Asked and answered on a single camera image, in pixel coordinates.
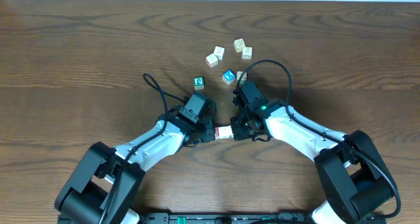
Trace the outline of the red letter A block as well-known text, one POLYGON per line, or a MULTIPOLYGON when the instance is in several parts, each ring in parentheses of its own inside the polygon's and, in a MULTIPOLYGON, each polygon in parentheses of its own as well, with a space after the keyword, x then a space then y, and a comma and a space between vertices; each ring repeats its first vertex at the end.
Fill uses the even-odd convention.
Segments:
POLYGON ((215 139, 219 139, 219 127, 215 127, 215 139))

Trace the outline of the plain white block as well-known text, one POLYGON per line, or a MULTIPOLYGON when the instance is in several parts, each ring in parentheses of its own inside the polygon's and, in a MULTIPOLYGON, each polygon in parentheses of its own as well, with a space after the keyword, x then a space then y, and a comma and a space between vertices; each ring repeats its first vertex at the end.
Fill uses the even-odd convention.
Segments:
POLYGON ((230 125, 217 128, 217 139, 229 139, 234 136, 230 125))

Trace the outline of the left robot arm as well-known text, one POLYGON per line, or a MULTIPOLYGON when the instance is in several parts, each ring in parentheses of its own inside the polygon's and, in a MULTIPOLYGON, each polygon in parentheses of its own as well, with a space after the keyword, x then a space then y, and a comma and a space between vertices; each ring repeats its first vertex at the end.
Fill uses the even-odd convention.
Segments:
POLYGON ((136 139, 115 147, 93 144, 56 197, 55 209, 72 223, 138 223, 131 204, 146 172, 185 146, 214 140, 213 105, 194 92, 136 139))

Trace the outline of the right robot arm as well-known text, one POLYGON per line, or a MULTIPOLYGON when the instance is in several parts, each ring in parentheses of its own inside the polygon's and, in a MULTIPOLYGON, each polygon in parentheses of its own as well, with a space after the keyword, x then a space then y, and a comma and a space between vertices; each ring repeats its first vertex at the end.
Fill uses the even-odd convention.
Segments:
POLYGON ((231 119, 235 140, 266 135, 314 162, 326 200, 310 214, 313 223, 384 221, 401 212, 396 182, 367 133, 330 130, 287 101, 235 96, 232 102, 239 108, 231 119))

